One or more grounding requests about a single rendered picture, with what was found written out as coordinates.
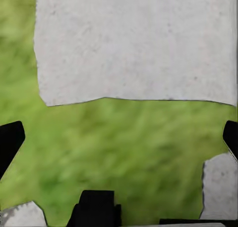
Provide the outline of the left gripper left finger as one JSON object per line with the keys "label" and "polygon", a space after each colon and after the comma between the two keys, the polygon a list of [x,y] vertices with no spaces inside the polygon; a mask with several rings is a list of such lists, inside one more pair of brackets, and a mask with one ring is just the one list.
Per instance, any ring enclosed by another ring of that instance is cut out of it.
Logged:
{"label": "left gripper left finger", "polygon": [[0,179],[25,139],[21,121],[0,125]]}

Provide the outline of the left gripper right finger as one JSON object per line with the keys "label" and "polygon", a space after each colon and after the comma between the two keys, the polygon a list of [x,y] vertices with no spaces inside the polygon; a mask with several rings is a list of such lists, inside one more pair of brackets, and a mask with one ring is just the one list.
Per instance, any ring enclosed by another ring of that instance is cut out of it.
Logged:
{"label": "left gripper right finger", "polygon": [[227,121],[224,127],[223,139],[238,160],[238,122]]}

